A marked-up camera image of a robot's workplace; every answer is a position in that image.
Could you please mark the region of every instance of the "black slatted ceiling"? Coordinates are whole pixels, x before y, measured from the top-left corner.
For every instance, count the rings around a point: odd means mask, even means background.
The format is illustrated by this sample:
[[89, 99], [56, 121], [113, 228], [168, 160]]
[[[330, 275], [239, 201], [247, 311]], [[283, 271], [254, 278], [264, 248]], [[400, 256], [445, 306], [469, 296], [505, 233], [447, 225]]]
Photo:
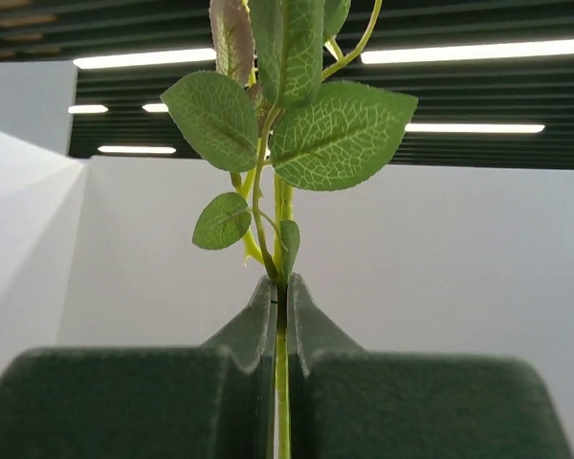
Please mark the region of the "black slatted ceiling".
[[[50, 22], [0, 26], [0, 61], [71, 59], [211, 44], [209, 0], [24, 0], [0, 22], [52, 15]], [[373, 0], [352, 0], [339, 43], [348, 51], [365, 29]], [[20, 40], [35, 35], [33, 40]], [[368, 49], [574, 38], [574, 0], [385, 1]], [[77, 104], [103, 115], [75, 116], [70, 154], [88, 158], [103, 144], [169, 145], [195, 153], [167, 114], [142, 106], [179, 77], [212, 63], [80, 71]], [[574, 169], [574, 55], [471, 62], [365, 66], [336, 75], [419, 98], [418, 122], [543, 123], [536, 135], [408, 133], [393, 162]]]

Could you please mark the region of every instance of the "leaf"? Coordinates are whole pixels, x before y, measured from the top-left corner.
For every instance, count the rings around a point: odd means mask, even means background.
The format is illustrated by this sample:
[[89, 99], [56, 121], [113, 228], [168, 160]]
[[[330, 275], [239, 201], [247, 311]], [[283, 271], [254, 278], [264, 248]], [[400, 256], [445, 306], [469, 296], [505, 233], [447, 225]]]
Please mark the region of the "leaf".
[[282, 256], [280, 258], [281, 270], [285, 279], [289, 281], [289, 276], [296, 262], [296, 256], [298, 256], [299, 227], [293, 220], [282, 220], [279, 229], [281, 246], [286, 248], [282, 249]]
[[210, 201], [198, 218], [192, 242], [200, 249], [218, 251], [238, 242], [251, 225], [247, 201], [233, 191]]
[[249, 0], [264, 95], [281, 108], [312, 102], [323, 64], [323, 0]]
[[261, 83], [259, 81], [247, 90], [247, 94], [249, 95], [255, 110], [257, 129], [261, 132], [264, 128], [264, 123], [268, 118], [268, 114], [272, 109], [272, 103], [264, 97], [263, 89], [261, 88]]
[[286, 111], [276, 125], [270, 140], [276, 174], [302, 189], [355, 186], [391, 160], [416, 106], [406, 94], [325, 83], [313, 105]]
[[341, 31], [350, 9], [351, 0], [325, 0], [325, 12], [323, 14], [324, 41], [336, 36]]
[[246, 172], [255, 166], [257, 121], [238, 83], [216, 72], [195, 72], [162, 94], [191, 147], [215, 167]]
[[242, 0], [210, 0], [210, 29], [217, 72], [245, 86], [254, 65], [249, 14]]

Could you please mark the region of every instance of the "white surface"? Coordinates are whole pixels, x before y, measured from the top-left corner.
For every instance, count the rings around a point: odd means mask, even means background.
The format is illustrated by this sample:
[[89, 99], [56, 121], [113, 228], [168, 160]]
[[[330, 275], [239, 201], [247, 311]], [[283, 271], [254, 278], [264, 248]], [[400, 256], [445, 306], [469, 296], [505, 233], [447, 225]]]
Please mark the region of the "white surface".
[[0, 63], [0, 131], [65, 155], [76, 88], [71, 61]]
[[82, 163], [0, 132], [0, 373], [55, 343], [84, 175]]
[[90, 115], [108, 112], [108, 107], [104, 105], [73, 105], [68, 108], [71, 115]]
[[148, 103], [143, 105], [143, 109], [149, 113], [167, 113], [168, 111], [165, 103]]
[[411, 122], [406, 132], [454, 132], [476, 134], [537, 134], [544, 130], [544, 124], [430, 124]]
[[[202, 162], [95, 158], [58, 342], [196, 344], [241, 309], [261, 268], [240, 245], [190, 244], [229, 183]], [[344, 192], [297, 191], [295, 211], [296, 269], [355, 340], [521, 356], [574, 444], [573, 171], [388, 166]]]
[[153, 53], [135, 53], [132, 55], [100, 55], [82, 57], [74, 63], [79, 69], [114, 69], [117, 67], [138, 67], [141, 65], [177, 64], [182, 62], [202, 62], [214, 60], [213, 48], [197, 50], [159, 51]]
[[118, 146], [106, 145], [98, 148], [102, 153], [129, 153], [138, 155], [141, 153], [151, 153], [155, 155], [171, 155], [176, 149], [171, 146]]

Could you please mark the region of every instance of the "light fixture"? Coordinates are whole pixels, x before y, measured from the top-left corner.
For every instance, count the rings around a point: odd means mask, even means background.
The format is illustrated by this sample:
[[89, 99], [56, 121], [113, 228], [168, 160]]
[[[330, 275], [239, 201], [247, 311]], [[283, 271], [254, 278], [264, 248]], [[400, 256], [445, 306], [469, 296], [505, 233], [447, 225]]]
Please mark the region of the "light fixture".
[[362, 62], [364, 64], [397, 64], [407, 62], [438, 62], [443, 60], [529, 57], [537, 55], [574, 55], [574, 40], [366, 51], [362, 53]]
[[148, 103], [143, 105], [143, 109], [149, 113], [166, 113], [168, 111], [165, 103]]
[[101, 153], [126, 153], [126, 154], [153, 154], [153, 155], [171, 155], [176, 151], [171, 146], [118, 146], [105, 145], [98, 148]]
[[458, 134], [537, 134], [543, 129], [543, 124], [430, 124], [413, 122], [406, 126], [407, 132]]
[[141, 65], [179, 64], [183, 62], [202, 62], [214, 60], [216, 53], [213, 48], [198, 50], [160, 51], [157, 53], [136, 53], [132, 55], [100, 55], [97, 57], [82, 57], [73, 62], [79, 69], [114, 69]]
[[74, 115], [83, 114], [83, 113], [106, 113], [108, 112], [108, 108], [104, 105], [73, 105], [72, 107], [68, 108], [68, 113], [72, 113]]

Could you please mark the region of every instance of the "plant stem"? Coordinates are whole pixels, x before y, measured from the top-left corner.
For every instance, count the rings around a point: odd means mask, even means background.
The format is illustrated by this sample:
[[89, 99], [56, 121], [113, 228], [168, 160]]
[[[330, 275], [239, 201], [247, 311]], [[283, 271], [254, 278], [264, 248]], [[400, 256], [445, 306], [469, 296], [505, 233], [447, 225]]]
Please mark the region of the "plant stem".
[[[247, 9], [247, 11], [249, 11], [249, 6], [246, 3], [245, 8]], [[256, 83], [257, 83], [257, 77], [255, 75], [255, 67], [253, 67], [251, 69], [251, 72], [249, 73], [249, 86], [253, 86]]]
[[281, 220], [293, 220], [294, 219], [294, 188], [283, 182], [283, 190], [282, 190], [282, 198], [283, 202], [281, 205]]
[[276, 397], [278, 401], [278, 459], [291, 459], [289, 356], [287, 353], [287, 288], [278, 286], [276, 322]]
[[[230, 174], [232, 178], [232, 185], [236, 192], [245, 199], [249, 198], [249, 194], [251, 193], [251, 186], [253, 185], [253, 179], [255, 176], [255, 169], [251, 169], [247, 172], [247, 177], [245, 179], [244, 184], [242, 183], [242, 178], [240, 174]], [[245, 261], [247, 257], [252, 257], [255, 261], [259, 262], [260, 264], [264, 264], [263, 256], [261, 255], [261, 250], [255, 242], [253, 238], [253, 232], [251, 228], [247, 230], [244, 236], [242, 236], [242, 241], [245, 244]]]
[[367, 42], [372, 35], [372, 32], [374, 32], [374, 26], [376, 26], [376, 21], [378, 20], [379, 14], [381, 13], [382, 5], [383, 0], [374, 0], [374, 9], [372, 10], [372, 15], [370, 16], [370, 22], [368, 22], [367, 28], [365, 29], [364, 35], [360, 39], [360, 42], [357, 44], [353, 51], [344, 57], [344, 59], [341, 59], [338, 62], [334, 62], [332, 65], [323, 70], [321, 73], [321, 79], [328, 79], [340, 69], [350, 64], [358, 55], [362, 53], [365, 45], [367, 45]]
[[259, 241], [259, 249], [261, 250], [261, 256], [264, 260], [266, 272], [268, 273], [268, 276], [273, 280], [277, 280], [278, 271], [276, 270], [275, 262], [273, 261], [272, 256], [268, 253], [268, 248], [266, 246], [266, 235], [264, 234], [264, 227], [261, 222], [259, 199], [261, 198], [261, 171], [264, 168], [264, 161], [266, 159], [266, 150], [268, 149], [270, 128], [279, 112], [279, 108], [273, 107], [268, 114], [266, 122], [264, 123], [264, 128], [261, 132], [261, 143], [259, 144], [257, 151], [257, 167], [255, 169], [253, 182], [253, 218], [255, 220], [255, 226], [257, 227], [257, 240]]
[[278, 229], [278, 225], [275, 223], [275, 221], [272, 219], [272, 217], [270, 215], [268, 215], [263, 210], [259, 211], [259, 215], [261, 215], [263, 218], [266, 219], [266, 221], [270, 224], [272, 229], [275, 231], [275, 234], [279, 234], [280, 229]]
[[[280, 180], [275, 174], [275, 224], [280, 226], [280, 219], [282, 216], [282, 205], [283, 205], [283, 181]], [[281, 269], [281, 258], [282, 252], [280, 249], [280, 234], [277, 232], [275, 234], [275, 254], [273, 259], [275, 260], [276, 268], [278, 269], [278, 279], [283, 283], [283, 272]]]
[[325, 44], [331, 51], [334, 52], [335, 58], [337, 61], [340, 62], [341, 59], [344, 59], [344, 54], [342, 53], [342, 49], [338, 42], [336, 41], [336, 37], [330, 38], [327, 43]]

